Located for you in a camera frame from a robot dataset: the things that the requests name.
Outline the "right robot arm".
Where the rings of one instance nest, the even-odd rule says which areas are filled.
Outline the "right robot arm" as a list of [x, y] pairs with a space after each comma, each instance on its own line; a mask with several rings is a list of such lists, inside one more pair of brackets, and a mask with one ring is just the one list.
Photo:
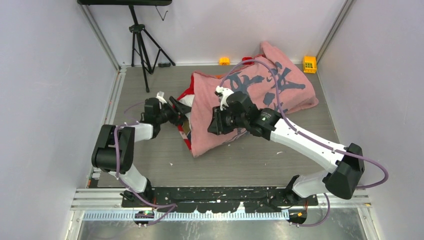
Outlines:
[[352, 198], [365, 171], [361, 147], [327, 141], [296, 126], [276, 110], [257, 108], [241, 91], [218, 87], [215, 95], [219, 105], [212, 109], [209, 133], [226, 135], [235, 129], [245, 129], [255, 137], [287, 146], [323, 167], [321, 172], [293, 176], [283, 190], [285, 203], [299, 205], [304, 199], [323, 193], [344, 200]]

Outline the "pink printed pillowcase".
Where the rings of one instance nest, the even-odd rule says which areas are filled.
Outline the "pink printed pillowcase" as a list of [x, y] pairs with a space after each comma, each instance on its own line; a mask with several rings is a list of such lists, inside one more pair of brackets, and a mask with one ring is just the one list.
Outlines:
[[263, 41], [260, 48], [262, 54], [254, 57], [254, 64], [232, 71], [225, 81], [222, 81], [222, 77], [199, 71], [192, 73], [190, 87], [194, 97], [189, 123], [193, 157], [199, 157], [247, 133], [243, 128], [224, 135], [207, 131], [213, 117], [213, 107], [220, 104], [215, 90], [221, 83], [233, 92], [248, 94], [260, 109], [277, 110], [281, 106], [285, 114], [290, 114], [319, 103], [312, 83], [285, 53], [267, 41]]

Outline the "white pillow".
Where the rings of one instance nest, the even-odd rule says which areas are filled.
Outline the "white pillow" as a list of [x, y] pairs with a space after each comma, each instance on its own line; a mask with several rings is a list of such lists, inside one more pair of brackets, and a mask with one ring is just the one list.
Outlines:
[[195, 97], [194, 94], [188, 94], [188, 95], [185, 95], [184, 97], [182, 97], [179, 100], [179, 102], [182, 103], [183, 105], [191, 108], [193, 106], [194, 97]]

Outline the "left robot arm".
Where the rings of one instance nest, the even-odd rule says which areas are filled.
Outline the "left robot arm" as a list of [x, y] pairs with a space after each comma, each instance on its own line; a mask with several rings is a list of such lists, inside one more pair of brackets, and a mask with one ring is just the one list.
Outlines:
[[134, 199], [141, 207], [148, 207], [153, 202], [154, 192], [150, 180], [134, 165], [135, 144], [156, 138], [162, 124], [182, 124], [190, 112], [190, 106], [174, 97], [146, 99], [139, 120], [121, 125], [104, 124], [100, 128], [92, 152], [92, 166], [114, 176], [126, 187], [125, 197]]

